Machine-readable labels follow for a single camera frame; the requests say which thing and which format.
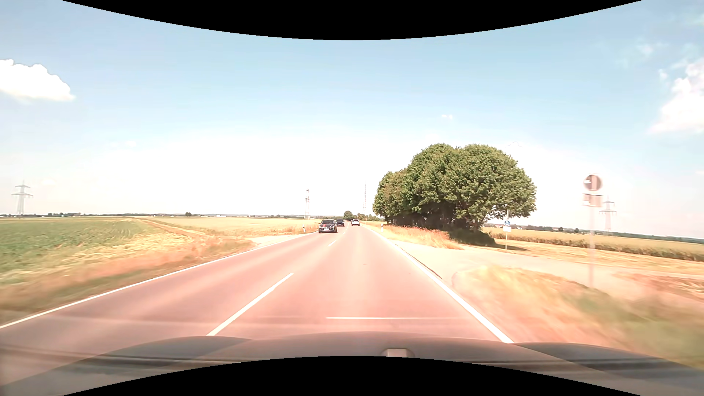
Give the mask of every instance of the blue sky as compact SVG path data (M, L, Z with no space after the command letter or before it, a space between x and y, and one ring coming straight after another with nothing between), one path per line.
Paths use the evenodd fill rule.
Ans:
M518 223L587 227L597 172L615 230L704 237L700 1L324 42L12 0L0 37L0 213L23 180L28 213L301 213L306 188L356 213L426 146L483 143L538 186Z

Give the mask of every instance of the traffic sign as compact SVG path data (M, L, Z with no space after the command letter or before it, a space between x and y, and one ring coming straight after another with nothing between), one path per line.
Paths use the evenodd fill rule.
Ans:
M601 198L602 197L603 197L603 195L582 194L582 205L594 206L596 208L601 208Z
M589 175L584 179L584 188L588 191L599 191L601 190L601 178L597 175Z

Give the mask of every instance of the asphalt road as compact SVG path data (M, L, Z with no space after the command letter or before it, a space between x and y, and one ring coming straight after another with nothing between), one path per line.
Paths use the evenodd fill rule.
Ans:
M296 237L0 328L0 382L193 335L378 330L499 340L429 274L364 227Z

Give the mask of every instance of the large green tree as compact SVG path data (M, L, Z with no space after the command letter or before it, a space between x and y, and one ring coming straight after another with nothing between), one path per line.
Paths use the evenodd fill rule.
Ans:
M528 217L535 211L536 187L516 160L484 144L470 144L452 155L444 188L455 202L455 217L474 230L490 218Z
M516 160L483 144L433 144L379 182L372 210L398 225L479 228L490 218L529 216L536 188Z

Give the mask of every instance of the black car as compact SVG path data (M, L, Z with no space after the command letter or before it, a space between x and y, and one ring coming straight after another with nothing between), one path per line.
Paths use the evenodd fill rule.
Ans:
M337 232L337 222L331 218L326 218L320 222L318 226L318 233L336 233Z

